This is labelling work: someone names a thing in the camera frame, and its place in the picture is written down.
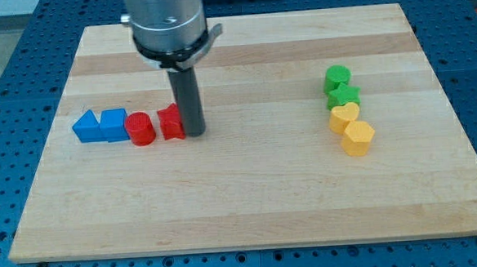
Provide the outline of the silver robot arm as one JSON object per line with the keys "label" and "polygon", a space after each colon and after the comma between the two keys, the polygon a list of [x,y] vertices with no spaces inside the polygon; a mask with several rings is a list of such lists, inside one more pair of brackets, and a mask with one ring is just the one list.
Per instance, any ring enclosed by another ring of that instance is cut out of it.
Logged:
{"label": "silver robot arm", "polygon": [[156,69],[182,72],[194,67],[222,34],[207,26],[202,0],[123,0],[121,18],[132,30],[138,52]]}

